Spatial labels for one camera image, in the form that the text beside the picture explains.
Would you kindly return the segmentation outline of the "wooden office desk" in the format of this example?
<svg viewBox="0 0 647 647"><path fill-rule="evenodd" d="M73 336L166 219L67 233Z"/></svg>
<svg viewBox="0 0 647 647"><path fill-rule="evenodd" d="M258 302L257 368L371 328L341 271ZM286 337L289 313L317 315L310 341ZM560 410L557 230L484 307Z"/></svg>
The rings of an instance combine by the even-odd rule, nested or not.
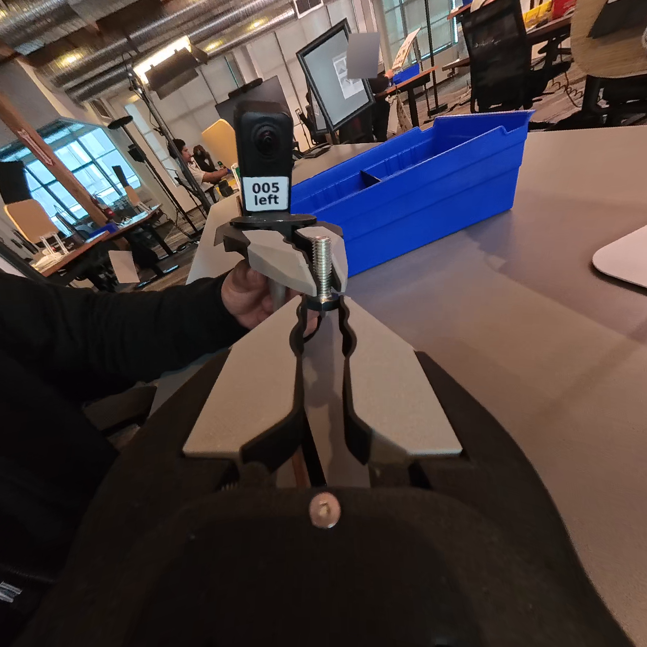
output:
<svg viewBox="0 0 647 647"><path fill-rule="evenodd" d="M69 286L89 281L98 290L113 292L118 277L110 253L123 252L125 256L117 258L118 264L125 264L128 268L132 260L133 283L146 285L138 271L152 272L154 280L163 277L167 271L161 269L160 263L175 253L161 231L163 216L161 207L156 206L123 222L109 224L79 247L68 250L67 254L43 256L32 264L32 268L56 285Z"/></svg>

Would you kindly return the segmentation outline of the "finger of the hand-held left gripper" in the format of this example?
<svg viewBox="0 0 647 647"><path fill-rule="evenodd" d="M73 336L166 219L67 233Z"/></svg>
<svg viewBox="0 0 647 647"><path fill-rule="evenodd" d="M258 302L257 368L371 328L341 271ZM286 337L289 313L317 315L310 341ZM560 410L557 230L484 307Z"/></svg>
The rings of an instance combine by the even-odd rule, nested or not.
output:
<svg viewBox="0 0 647 647"><path fill-rule="evenodd" d="M345 294L348 282L348 260L345 249L345 242L342 235L329 230L331 239L331 268L333 276L333 288L339 294Z"/></svg>
<svg viewBox="0 0 647 647"><path fill-rule="evenodd" d="M250 268L302 295L316 297L317 284L304 253L279 232L248 232Z"/></svg>

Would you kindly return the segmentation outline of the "black light stand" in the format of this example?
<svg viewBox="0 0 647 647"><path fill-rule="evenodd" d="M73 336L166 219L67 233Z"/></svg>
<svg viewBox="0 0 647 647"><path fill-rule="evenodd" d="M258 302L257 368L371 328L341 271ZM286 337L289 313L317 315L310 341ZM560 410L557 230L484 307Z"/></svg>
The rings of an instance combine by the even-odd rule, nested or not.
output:
<svg viewBox="0 0 647 647"><path fill-rule="evenodd" d="M192 182L186 178L182 164L168 153L166 134L170 132L132 64L126 63L125 71L133 97L124 108L133 117L141 149L150 159L151 173L158 177L158 182L186 214L196 211L206 219L210 208L206 194L195 190Z"/></svg>

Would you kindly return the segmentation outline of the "black office chair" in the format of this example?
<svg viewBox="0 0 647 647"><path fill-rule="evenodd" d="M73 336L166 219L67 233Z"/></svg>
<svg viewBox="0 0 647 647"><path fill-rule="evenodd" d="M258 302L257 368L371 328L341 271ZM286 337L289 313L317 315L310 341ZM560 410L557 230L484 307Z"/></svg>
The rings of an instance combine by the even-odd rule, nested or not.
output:
<svg viewBox="0 0 647 647"><path fill-rule="evenodd" d="M473 113L529 107L530 54L519 1L486 1L461 20Z"/></svg>

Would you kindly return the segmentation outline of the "white tray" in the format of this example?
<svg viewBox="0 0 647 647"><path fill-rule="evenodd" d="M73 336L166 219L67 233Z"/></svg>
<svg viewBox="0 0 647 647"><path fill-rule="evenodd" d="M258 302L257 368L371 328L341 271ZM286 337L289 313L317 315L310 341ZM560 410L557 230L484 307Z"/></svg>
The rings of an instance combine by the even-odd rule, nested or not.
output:
<svg viewBox="0 0 647 647"><path fill-rule="evenodd" d="M597 250L592 263L608 277L646 288L646 226Z"/></svg>

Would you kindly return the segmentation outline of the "beige round pod chair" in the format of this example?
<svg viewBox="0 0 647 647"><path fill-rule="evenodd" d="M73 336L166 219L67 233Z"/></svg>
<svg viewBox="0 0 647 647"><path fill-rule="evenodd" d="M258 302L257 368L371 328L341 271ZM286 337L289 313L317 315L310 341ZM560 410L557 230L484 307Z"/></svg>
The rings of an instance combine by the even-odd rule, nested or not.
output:
<svg viewBox="0 0 647 647"><path fill-rule="evenodd" d="M578 67L598 78L646 74L646 2L577 1L571 49Z"/></svg>

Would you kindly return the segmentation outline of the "blue plastic bin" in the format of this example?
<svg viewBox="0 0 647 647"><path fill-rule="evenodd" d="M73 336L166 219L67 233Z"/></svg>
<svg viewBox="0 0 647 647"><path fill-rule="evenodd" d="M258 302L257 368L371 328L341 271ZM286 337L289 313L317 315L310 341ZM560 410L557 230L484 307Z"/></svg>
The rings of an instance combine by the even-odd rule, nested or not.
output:
<svg viewBox="0 0 647 647"><path fill-rule="evenodd" d="M355 276L510 210L532 111L437 117L292 187L344 234Z"/></svg>

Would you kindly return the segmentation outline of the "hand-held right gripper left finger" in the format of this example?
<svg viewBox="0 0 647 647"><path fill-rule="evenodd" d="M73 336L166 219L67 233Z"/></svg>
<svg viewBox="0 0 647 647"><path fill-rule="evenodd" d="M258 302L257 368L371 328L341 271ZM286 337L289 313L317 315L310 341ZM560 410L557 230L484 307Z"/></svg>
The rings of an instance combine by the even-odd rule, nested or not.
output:
<svg viewBox="0 0 647 647"><path fill-rule="evenodd" d="M183 453L261 463L270 472L301 445L305 425L302 355L307 308L296 296L236 342Z"/></svg>

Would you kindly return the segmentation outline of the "person's left forearm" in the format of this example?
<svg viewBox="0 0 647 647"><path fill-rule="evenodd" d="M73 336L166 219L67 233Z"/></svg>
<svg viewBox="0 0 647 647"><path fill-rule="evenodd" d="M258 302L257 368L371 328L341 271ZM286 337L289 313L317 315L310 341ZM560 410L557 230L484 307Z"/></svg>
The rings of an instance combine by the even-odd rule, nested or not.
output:
<svg viewBox="0 0 647 647"><path fill-rule="evenodd" d="M225 275L160 291L93 292L1 274L1 365L82 399L150 382L247 334Z"/></svg>

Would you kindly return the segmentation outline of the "dark monitor with webcam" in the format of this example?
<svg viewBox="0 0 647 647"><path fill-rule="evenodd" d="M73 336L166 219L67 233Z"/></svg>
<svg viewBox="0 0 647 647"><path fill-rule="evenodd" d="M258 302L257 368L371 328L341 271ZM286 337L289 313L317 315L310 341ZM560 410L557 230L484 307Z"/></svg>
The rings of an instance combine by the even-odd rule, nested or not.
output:
<svg viewBox="0 0 647 647"><path fill-rule="evenodd" d="M228 95L228 99L215 106L217 113L215 119L222 119L234 127L237 111L241 112L243 109L257 109L260 107L260 103L280 104L282 111L289 117L293 118L279 78L275 75L267 80L257 78L254 81L231 91Z"/></svg>

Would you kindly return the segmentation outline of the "studio light panel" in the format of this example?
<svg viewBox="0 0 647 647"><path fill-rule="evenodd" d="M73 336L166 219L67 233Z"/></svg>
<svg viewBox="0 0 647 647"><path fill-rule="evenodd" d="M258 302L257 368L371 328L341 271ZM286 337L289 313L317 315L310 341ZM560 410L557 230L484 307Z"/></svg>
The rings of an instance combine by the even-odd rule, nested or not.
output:
<svg viewBox="0 0 647 647"><path fill-rule="evenodd" d="M146 72L147 86L160 100L198 78L198 68L208 60L206 52L199 48L181 50L152 66Z"/></svg>

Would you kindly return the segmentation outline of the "large tilted display screen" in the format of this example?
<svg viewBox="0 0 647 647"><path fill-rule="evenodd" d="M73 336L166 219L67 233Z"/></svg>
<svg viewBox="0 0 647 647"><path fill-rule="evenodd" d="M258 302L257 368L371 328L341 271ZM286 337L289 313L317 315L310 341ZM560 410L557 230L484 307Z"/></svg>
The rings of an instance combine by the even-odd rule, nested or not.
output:
<svg viewBox="0 0 647 647"><path fill-rule="evenodd" d="M348 20L343 19L296 53L311 98L334 141L341 128L369 114L375 104L368 80L349 76L347 54L351 35Z"/></svg>

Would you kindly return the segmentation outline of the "silver threaded bolt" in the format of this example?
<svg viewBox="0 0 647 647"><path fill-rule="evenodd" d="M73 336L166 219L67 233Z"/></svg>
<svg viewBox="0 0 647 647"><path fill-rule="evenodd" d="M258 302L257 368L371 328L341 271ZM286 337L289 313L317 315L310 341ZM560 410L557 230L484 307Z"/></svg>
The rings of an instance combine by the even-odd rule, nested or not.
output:
<svg viewBox="0 0 647 647"><path fill-rule="evenodd" d="M328 302L333 297L332 287L332 241L328 236L315 236L312 239L312 266L318 283L318 299Z"/></svg>

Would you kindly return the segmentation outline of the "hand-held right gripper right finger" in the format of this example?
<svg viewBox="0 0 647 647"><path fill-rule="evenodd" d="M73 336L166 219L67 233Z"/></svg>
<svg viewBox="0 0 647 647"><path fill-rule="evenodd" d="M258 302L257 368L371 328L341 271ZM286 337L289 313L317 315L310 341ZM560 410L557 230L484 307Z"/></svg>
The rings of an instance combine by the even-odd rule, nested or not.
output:
<svg viewBox="0 0 647 647"><path fill-rule="evenodd" d="M351 298L338 304L351 454L362 465L459 456L463 447L415 349Z"/></svg>

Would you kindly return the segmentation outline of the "person's left hand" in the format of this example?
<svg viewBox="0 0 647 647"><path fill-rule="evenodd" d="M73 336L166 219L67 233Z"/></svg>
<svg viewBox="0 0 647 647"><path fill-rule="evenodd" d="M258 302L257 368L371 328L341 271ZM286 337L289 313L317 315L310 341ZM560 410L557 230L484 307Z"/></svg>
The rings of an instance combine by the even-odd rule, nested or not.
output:
<svg viewBox="0 0 647 647"><path fill-rule="evenodd" d="M251 269L247 260L238 262L225 276L221 299L225 309L248 331L278 310L271 295L269 279Z"/></svg>

